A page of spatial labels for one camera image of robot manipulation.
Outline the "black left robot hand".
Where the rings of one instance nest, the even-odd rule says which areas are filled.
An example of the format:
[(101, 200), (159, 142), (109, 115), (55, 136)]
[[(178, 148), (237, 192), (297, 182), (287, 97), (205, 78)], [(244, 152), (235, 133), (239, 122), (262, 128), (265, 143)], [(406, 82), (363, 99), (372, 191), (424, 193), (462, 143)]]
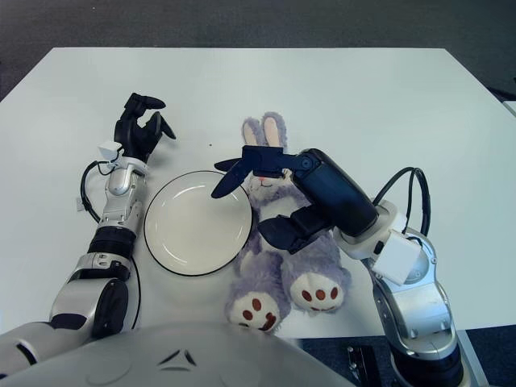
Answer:
[[(124, 105), (124, 111), (115, 124), (114, 141), (121, 144), (125, 157), (148, 162), (162, 135), (177, 137), (161, 116), (159, 110), (166, 105), (158, 98), (132, 93)], [(147, 110), (155, 110), (143, 127), (138, 124)]]

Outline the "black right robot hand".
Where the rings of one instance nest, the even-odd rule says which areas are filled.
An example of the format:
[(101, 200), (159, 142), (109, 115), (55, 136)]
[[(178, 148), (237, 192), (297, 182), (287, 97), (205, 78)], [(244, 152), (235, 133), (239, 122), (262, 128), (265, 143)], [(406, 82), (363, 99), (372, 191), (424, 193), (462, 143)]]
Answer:
[(232, 193), (248, 176), (278, 178), (292, 172), (293, 184), (310, 202), (289, 217), (278, 215), (258, 224), (258, 231), (273, 247), (294, 254), (314, 242), (324, 231), (340, 229), (358, 237), (371, 228), (378, 212), (366, 193), (324, 152), (310, 148), (296, 155), (282, 148), (245, 145), (240, 158), (216, 163), (226, 174), (212, 198)]

